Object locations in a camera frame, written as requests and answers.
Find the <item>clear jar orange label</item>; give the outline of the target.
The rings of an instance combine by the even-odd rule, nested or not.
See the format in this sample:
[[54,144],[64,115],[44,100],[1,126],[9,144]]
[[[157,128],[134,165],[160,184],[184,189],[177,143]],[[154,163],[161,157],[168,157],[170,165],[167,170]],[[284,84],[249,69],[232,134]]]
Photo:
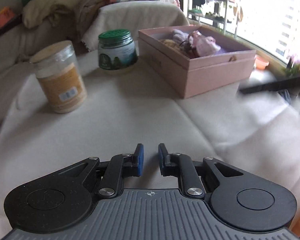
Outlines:
[[69,113],[87,98],[71,41],[54,43],[30,58],[36,78],[54,112]]

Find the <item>purple pink sponge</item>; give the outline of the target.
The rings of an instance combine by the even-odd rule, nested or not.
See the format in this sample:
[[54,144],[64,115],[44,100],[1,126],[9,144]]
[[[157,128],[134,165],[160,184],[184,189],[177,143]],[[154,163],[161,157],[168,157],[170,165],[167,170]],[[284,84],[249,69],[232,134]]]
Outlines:
[[231,50],[228,50],[228,49],[225,49],[225,48],[221,47],[220,50],[216,52],[216,55],[230,53],[230,52],[231,52]]

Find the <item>lilac fluffy headband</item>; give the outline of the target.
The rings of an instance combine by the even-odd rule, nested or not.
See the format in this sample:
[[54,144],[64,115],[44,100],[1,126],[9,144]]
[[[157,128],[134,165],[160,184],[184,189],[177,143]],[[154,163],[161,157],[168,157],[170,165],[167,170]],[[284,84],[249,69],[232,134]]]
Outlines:
[[193,44],[193,37],[178,29],[172,30],[172,40],[179,45]]

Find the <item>white table cloth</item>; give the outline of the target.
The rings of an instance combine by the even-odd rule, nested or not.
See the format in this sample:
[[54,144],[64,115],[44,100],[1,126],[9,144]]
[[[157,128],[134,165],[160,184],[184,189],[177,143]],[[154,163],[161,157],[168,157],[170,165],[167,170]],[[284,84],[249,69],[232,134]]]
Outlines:
[[109,75],[97,56],[79,58],[88,97],[68,114],[56,114],[27,63],[0,74],[0,239],[11,229],[4,199],[15,187],[88,157],[101,161],[145,148],[134,188],[175,187],[160,175],[158,145],[170,152],[220,159],[280,184],[300,214],[300,112],[276,93],[242,96],[237,84],[180,99],[146,63]]

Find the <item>beige sofa cover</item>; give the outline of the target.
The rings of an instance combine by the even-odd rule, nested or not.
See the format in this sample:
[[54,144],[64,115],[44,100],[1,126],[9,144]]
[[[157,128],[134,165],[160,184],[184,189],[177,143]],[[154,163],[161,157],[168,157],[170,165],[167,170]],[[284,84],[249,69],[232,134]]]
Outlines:
[[88,51],[98,48],[98,36],[108,30],[128,29],[137,38],[141,29],[189,25],[176,5],[158,1],[130,1],[106,5],[98,11],[83,35],[76,32],[74,15],[63,15],[52,26],[44,20],[28,29],[20,24],[0,36],[0,74],[41,49],[63,40],[83,43]]

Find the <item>pink cardboard box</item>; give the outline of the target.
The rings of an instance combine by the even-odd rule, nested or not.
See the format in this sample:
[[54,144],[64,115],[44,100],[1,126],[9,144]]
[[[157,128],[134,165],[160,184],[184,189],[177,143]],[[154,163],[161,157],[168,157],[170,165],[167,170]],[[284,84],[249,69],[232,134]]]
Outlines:
[[[188,34],[199,31],[204,36],[211,36],[225,52],[191,59],[163,44],[162,40],[170,38],[175,29]],[[139,31],[138,39],[139,56],[181,98],[247,79],[254,68],[255,50],[210,27],[190,25],[143,29]]]

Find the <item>brown furry plush toy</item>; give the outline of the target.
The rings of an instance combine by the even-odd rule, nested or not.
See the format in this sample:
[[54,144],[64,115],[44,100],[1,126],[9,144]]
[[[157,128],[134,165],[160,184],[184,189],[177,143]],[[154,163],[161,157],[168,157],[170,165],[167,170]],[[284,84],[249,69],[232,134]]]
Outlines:
[[160,42],[163,43],[164,45],[166,45],[166,46],[174,49],[175,51],[180,52],[180,53],[183,51],[181,49],[181,47],[179,46],[179,44],[177,44],[173,40],[170,40],[170,39],[161,39]]

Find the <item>metal shoe rack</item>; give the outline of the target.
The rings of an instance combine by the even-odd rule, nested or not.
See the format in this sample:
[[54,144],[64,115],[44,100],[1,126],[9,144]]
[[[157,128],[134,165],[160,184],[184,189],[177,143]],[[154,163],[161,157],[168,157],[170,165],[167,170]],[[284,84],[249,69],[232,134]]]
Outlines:
[[209,25],[236,38],[243,11],[239,0],[187,0],[186,16],[192,23]]

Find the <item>orange plush toy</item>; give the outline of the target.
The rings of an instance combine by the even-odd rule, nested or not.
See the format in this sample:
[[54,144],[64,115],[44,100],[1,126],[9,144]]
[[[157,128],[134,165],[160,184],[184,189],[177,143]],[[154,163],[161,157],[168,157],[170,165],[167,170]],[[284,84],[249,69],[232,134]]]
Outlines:
[[4,7],[0,10],[0,28],[7,24],[16,14],[10,7]]

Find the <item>cream pillow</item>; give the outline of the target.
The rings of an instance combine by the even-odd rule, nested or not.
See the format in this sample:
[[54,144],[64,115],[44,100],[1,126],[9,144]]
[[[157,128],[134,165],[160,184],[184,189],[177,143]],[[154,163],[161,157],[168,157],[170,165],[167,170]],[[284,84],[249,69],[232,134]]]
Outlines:
[[31,0],[23,7],[23,24],[32,29],[48,18],[56,25],[60,15],[71,14],[80,0]]

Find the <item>green lid jar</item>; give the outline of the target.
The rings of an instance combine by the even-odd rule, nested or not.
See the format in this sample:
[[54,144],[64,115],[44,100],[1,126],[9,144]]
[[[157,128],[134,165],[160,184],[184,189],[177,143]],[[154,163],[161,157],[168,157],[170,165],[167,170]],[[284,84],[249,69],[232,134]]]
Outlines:
[[102,70],[117,72],[137,61],[135,42],[129,30],[109,30],[98,36],[98,66]]

